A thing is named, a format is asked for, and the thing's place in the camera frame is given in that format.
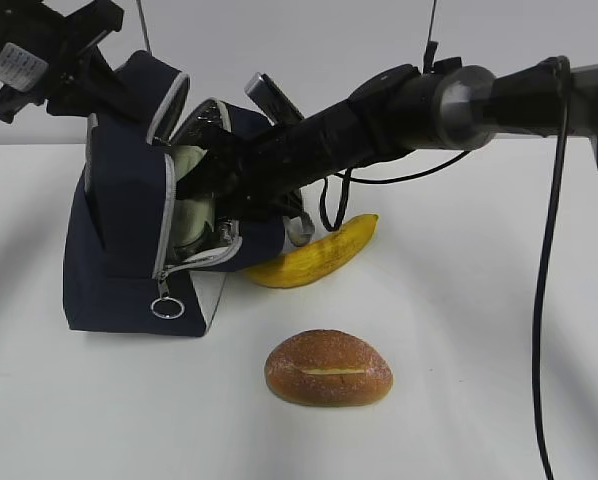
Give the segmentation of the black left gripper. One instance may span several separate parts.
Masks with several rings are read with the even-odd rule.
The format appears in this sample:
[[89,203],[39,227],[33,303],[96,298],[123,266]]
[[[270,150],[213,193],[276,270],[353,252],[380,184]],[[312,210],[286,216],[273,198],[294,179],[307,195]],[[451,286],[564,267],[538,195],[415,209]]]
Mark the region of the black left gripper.
[[99,50],[123,17],[112,1],[92,1],[67,16],[42,1],[0,1],[0,121],[13,122],[30,104],[53,117],[146,121],[141,97]]

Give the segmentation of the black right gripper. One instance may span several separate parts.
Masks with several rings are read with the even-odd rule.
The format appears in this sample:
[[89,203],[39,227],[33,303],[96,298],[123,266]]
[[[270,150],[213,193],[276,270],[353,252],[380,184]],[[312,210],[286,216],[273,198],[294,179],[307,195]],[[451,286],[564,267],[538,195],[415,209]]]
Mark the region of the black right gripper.
[[214,199],[231,217],[288,212],[281,197],[329,175],[329,127],[310,117],[246,139],[205,124],[186,135],[205,151],[176,184],[179,200]]

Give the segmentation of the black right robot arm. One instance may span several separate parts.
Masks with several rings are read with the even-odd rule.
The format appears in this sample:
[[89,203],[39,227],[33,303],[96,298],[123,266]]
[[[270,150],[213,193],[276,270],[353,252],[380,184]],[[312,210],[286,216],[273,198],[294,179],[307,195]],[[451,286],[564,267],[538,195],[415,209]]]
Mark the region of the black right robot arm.
[[499,134],[587,138],[598,169],[598,64],[563,56],[500,77],[456,57],[426,71],[404,64],[309,117],[267,76],[249,94],[272,125],[249,138],[205,127],[205,157],[178,181],[179,199],[215,198],[230,217],[251,217],[340,171],[420,149],[474,151]]

